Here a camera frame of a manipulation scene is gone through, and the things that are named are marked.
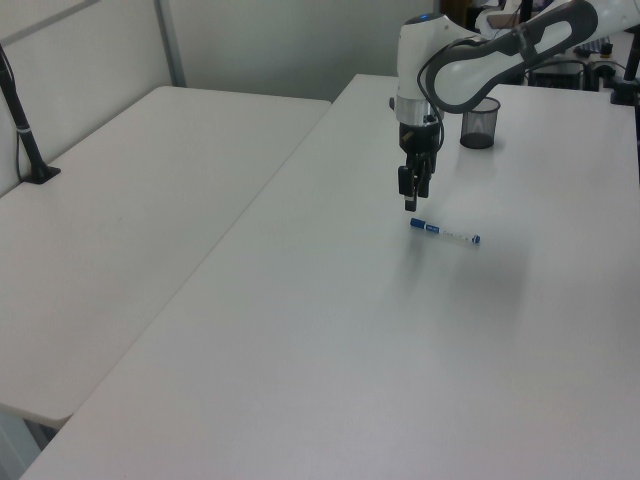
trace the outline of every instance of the black cable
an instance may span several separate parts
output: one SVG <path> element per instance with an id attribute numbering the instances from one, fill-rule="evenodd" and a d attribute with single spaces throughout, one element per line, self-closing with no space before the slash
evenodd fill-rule
<path id="1" fill-rule="evenodd" d="M 20 134 L 16 132 L 16 175 L 18 181 L 22 183 L 22 175 L 20 175 Z"/>
<path id="2" fill-rule="evenodd" d="M 433 102 L 429 98 L 429 94 L 427 93 L 427 90 L 422 86 L 422 74 L 427 69 L 429 64 L 433 61 L 433 59 L 436 58 L 438 55 L 440 55 L 442 52 L 444 52 L 447 48 L 449 48 L 449 45 L 445 46 L 444 48 L 441 48 L 440 51 L 438 51 L 438 53 L 436 53 L 433 57 L 431 57 L 429 60 L 427 60 L 427 63 L 425 63 L 422 66 L 422 68 L 420 69 L 420 71 L 418 72 L 418 78 L 417 78 L 417 80 L 418 80 L 418 88 L 420 88 L 420 91 L 422 92 L 422 95 L 424 95 L 424 98 L 429 103 L 429 106 L 431 107 L 431 110 L 433 110 L 433 113 L 436 116 L 436 119 L 438 120 L 438 122 L 440 124 L 440 142 L 438 143 L 438 148 L 435 151 L 435 153 L 438 153 L 440 151 L 440 149 L 442 148 L 442 145 L 444 144 L 444 123 L 442 122 L 442 117 L 440 116 L 440 112 L 438 111 L 437 107 L 435 107 L 433 105 Z"/>
<path id="3" fill-rule="evenodd" d="M 518 6 L 518 8 L 516 9 L 515 12 L 513 12 L 513 14 L 511 15 L 511 17 L 509 17 L 509 21 L 507 22 L 507 26 L 501 28 L 500 30 L 498 30 L 496 32 L 496 34 L 493 36 L 492 40 L 495 40 L 496 37 L 498 36 L 498 34 L 502 31 L 502 30 L 507 30 L 509 28 L 515 28 L 516 26 L 516 15 L 518 15 L 518 12 L 520 11 L 520 9 L 522 8 L 522 2 L 520 2 L 520 5 Z"/>
<path id="4" fill-rule="evenodd" d="M 418 72 L 418 77 L 416 79 L 417 82 L 418 82 L 418 88 L 420 88 L 420 91 L 422 92 L 422 95 L 424 96 L 424 98 L 429 103 L 429 106 L 433 110 L 433 113 L 436 116 L 436 119 L 438 120 L 438 123 L 440 124 L 440 142 L 438 143 L 438 148 L 435 151 L 435 153 L 438 153 L 440 151 L 440 149 L 442 148 L 442 145 L 444 144 L 444 122 L 442 121 L 442 116 L 440 115 L 440 111 L 433 104 L 433 102 L 431 101 L 431 98 L 429 98 L 429 94 L 427 93 L 426 88 L 422 85 L 422 74 L 424 73 L 424 71 L 427 69 L 427 67 L 431 64 L 431 62 L 436 57 L 438 57 L 439 55 L 442 55 L 443 52 L 445 52 L 446 50 L 448 50 L 448 49 L 450 49 L 452 47 L 465 45 L 465 44 L 466 45 L 481 45 L 481 44 L 487 43 L 489 41 L 489 40 L 484 40 L 484 41 L 478 42 L 478 41 L 472 40 L 472 38 L 473 37 L 463 38 L 463 39 L 461 39 L 461 40 L 459 40 L 457 42 L 450 43 L 449 45 L 445 45 L 438 52 L 436 52 L 435 55 L 433 55 L 429 60 L 427 60 L 427 62 L 422 66 L 422 68 Z"/>

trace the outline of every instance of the robotic arm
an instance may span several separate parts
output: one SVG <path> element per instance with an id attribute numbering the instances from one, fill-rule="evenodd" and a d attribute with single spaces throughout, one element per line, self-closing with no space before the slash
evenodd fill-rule
<path id="1" fill-rule="evenodd" d="M 409 20 L 400 31 L 394 110 L 405 209 L 429 196 L 441 147 L 441 111 L 471 110 L 498 83 L 580 43 L 640 24 L 640 0 L 556 0 L 533 20 L 486 40 L 439 14 Z"/>

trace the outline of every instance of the cup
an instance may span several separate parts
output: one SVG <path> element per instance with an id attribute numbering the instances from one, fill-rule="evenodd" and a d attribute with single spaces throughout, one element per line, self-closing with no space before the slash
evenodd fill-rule
<path id="1" fill-rule="evenodd" d="M 462 116 L 460 143 L 474 150 L 489 148 L 496 134 L 500 102 L 486 97 L 477 107 Z"/>

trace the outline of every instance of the blue pen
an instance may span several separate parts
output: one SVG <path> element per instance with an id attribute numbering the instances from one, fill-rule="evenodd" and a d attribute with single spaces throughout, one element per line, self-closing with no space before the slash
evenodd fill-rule
<path id="1" fill-rule="evenodd" d="M 473 243 L 474 245 L 478 245 L 480 243 L 480 235 L 468 235 L 466 233 L 449 232 L 443 228 L 436 227 L 435 225 L 429 225 L 427 222 L 424 222 L 418 218 L 411 219 L 411 226 L 414 228 L 419 228 L 420 230 L 426 230 L 427 232 L 446 235 L 448 237 L 457 238 L 458 240 L 464 240 L 465 242 Z"/>

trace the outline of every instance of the black mesh cup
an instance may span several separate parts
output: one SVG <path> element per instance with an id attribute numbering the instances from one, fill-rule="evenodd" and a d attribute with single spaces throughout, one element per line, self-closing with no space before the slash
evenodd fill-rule
<path id="1" fill-rule="evenodd" d="M 496 134 L 500 102 L 487 97 L 470 112 L 462 116 L 460 143 L 473 149 L 489 148 Z"/>

